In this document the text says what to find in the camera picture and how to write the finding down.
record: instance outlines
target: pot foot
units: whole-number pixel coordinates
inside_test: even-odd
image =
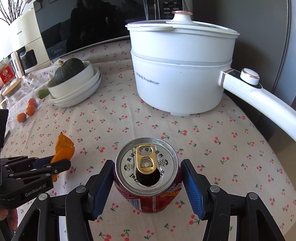
[[[178,114],[178,113],[170,113],[171,115],[176,115],[176,116],[190,116],[190,114]]]

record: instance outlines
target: metal screw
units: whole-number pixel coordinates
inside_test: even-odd
[[[76,187],[76,192],[78,192],[78,193],[82,193],[82,192],[85,192],[85,191],[86,191],[86,187],[85,186]]]
[[[40,201],[43,201],[43,200],[45,200],[47,198],[47,194],[46,193],[41,193],[40,195],[39,195],[39,197],[38,197],[38,199],[40,200]]]
[[[213,186],[210,187],[210,190],[212,192],[220,192],[220,187],[213,185]]]
[[[249,193],[249,198],[252,200],[256,200],[258,198],[258,195],[254,192]]]

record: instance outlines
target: pot handle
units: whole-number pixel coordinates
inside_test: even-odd
[[[174,30],[172,26],[140,26],[142,31],[170,31]]]
[[[296,111],[258,82],[259,75],[250,69],[221,71],[219,78],[221,87],[255,107],[296,141]]]

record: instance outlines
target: can rim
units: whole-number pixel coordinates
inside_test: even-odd
[[[155,141],[155,143],[150,143],[148,141],[145,140],[149,140],[149,139],[153,139]],[[160,190],[159,189],[155,189],[155,190],[151,190],[150,192],[143,192],[141,190],[138,190],[134,187],[132,187],[124,178],[123,178],[123,174],[121,171],[121,161],[123,159],[123,157],[125,156],[125,154],[132,148],[136,147],[137,145],[140,144],[153,144],[153,145],[159,145],[165,149],[167,149],[168,153],[171,155],[172,160],[173,160],[173,164],[174,164],[174,168],[173,168],[173,173],[172,176],[170,178],[170,180],[167,182],[166,185],[164,185]],[[179,168],[179,162],[178,162],[178,157],[176,152],[174,151],[174,149],[170,146],[170,144],[168,144],[167,142],[157,139],[157,138],[153,138],[153,137],[140,137],[140,138],[136,138],[133,139],[132,141],[129,141],[117,154],[116,156],[116,160],[115,160],[115,172],[116,175],[118,177],[119,182],[122,184],[122,186],[124,188],[127,189],[127,191],[129,191],[131,194],[136,195],[136,196],[143,196],[143,197],[149,197],[149,196],[156,196],[162,192],[164,192],[165,190],[167,190],[172,183],[174,182],[177,173],[178,173],[178,168]]]

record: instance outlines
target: white bowl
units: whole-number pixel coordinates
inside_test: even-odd
[[[71,107],[73,105],[79,104],[80,102],[89,98],[97,90],[97,88],[99,87],[99,85],[101,83],[101,79],[102,78],[100,76],[99,80],[89,90],[87,90],[83,94],[79,95],[78,97],[76,97],[70,101],[64,102],[64,103],[60,103],[60,104],[53,103],[53,104],[58,107],[61,107],[61,108],[67,108],[67,107]]]
[[[60,98],[73,92],[83,84],[87,83],[94,76],[94,69],[91,63],[89,61],[82,62],[85,67],[84,70],[72,78],[59,85],[54,77],[48,82],[48,90],[54,98]]]
[[[82,91],[88,90],[90,87],[93,86],[93,84],[100,78],[101,74],[98,68],[94,68],[96,74],[88,81],[86,82],[83,86],[79,87],[77,90],[74,90],[73,92],[61,97],[61,98],[54,98],[52,95],[50,95],[50,100],[54,103],[62,103],[69,101],[83,93]]]

